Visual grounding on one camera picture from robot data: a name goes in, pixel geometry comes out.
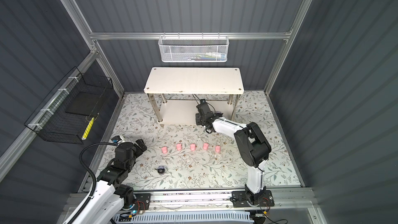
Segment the white two-tier shelf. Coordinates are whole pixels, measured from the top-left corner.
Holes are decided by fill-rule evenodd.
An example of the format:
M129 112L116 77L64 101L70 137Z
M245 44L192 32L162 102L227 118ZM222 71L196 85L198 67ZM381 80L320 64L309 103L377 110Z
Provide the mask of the white two-tier shelf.
M153 67L144 88L161 125L196 125L198 101L166 99L172 95L227 95L226 101L207 100L215 110L231 120L244 93L240 69L237 67Z

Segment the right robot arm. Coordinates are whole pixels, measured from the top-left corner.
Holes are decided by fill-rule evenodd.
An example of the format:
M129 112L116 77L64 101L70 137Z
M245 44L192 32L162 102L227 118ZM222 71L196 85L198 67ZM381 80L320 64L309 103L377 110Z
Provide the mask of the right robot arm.
M271 145L255 122L249 124L237 123L215 111L205 99L200 99L195 115L197 125L205 128L207 133L220 133L232 138L242 160L248 169L245 195L250 205L256 205L265 193L264 172Z

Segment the floral patterned mat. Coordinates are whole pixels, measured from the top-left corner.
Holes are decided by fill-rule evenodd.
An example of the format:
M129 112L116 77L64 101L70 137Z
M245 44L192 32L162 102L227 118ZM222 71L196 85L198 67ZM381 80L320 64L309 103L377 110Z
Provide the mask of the floral patterned mat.
M271 145L263 177L265 184L299 186L299 176L265 94L245 92L237 105L235 120L257 123ZM161 126L148 96L143 93L126 95L112 135L122 135L130 142L143 139L148 148L124 180L124 184L135 190L236 188L246 183L246 164L233 139L208 134L196 125ZM176 149L178 143L182 144L181 151ZM203 149L204 143L209 144L208 150ZM197 145L196 151L190 150L191 144ZM215 152L216 145L221 146L220 153ZM167 154L162 153L164 146L168 148ZM159 166L166 168L164 175L157 173Z

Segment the dark purple toy left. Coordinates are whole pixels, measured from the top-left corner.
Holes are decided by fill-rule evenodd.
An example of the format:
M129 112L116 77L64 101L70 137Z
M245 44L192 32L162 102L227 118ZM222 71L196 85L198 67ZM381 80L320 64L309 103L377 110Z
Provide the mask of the dark purple toy left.
M157 173L158 173L159 175L164 175L164 174L166 173L166 168L163 167L163 166L159 166L159 167L156 169L156 171L157 171Z

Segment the black pad in basket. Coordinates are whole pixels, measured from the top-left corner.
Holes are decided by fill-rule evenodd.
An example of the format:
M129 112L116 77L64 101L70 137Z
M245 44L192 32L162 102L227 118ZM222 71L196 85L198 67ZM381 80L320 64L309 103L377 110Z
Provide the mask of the black pad in basket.
M69 103L65 112L68 114L94 117L100 112L105 100L104 96L98 94L80 92Z

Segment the items in white basket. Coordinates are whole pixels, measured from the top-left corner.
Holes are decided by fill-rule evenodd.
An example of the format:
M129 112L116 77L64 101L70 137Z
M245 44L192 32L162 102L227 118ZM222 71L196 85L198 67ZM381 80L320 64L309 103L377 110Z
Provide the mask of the items in white basket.
M227 58L228 58L227 54L220 52L191 54L185 57L185 59L187 59L188 61L194 61L194 62L226 62Z

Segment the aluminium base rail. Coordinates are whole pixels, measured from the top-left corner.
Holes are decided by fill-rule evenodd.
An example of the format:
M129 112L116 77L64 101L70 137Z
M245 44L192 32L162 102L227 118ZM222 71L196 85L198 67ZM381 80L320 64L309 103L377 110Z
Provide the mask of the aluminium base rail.
M221 211L221 210L255 210L255 209L286 209L315 208L318 201L311 188L270 188L272 196L265 197L274 205L259 206L243 204L234 207L230 200L236 189L204 189L204 190L164 190L137 191L138 200L145 204L147 213L168 211Z

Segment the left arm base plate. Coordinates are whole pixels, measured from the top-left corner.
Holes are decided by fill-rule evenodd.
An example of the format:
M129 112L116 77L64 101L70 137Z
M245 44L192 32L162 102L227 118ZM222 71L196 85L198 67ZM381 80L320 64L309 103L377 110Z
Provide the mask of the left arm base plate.
M125 211L146 211L149 210L151 194L135 194L135 200L133 203L128 204L124 207Z

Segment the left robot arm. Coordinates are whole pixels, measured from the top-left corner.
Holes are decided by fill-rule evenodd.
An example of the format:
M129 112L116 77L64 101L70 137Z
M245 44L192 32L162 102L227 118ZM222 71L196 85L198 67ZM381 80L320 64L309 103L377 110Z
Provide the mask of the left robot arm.
M99 176L83 162L86 150L95 146L115 146L115 156ZM131 186L123 181L132 171L136 159L147 150L142 139L136 142L112 141L96 143L86 147L79 155L79 161L92 177L90 192L64 221L65 224L108 224L115 223L119 211L128 218L142 214L149 209L150 194L136 196Z

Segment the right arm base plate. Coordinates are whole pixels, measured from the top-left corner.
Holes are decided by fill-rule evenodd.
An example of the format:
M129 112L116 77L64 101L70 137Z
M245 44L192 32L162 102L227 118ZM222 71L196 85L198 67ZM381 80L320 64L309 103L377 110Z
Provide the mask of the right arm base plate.
M250 192L233 191L229 200L236 208L239 207L274 207L275 202L270 190L261 191L252 195Z

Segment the yellow label tag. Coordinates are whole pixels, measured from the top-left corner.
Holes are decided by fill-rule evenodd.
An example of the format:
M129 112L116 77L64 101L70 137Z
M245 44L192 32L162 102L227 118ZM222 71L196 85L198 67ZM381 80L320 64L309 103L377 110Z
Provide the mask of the yellow label tag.
M89 123L88 123L88 125L87 125L87 127L86 127L86 129L85 129L85 131L84 131L84 133L82 135L82 137L81 137L82 141L87 139L87 137L88 137L88 135L89 135L89 133L91 131L91 128L92 128L92 126L94 124L94 121L95 121L95 118L92 117L91 120L89 121Z

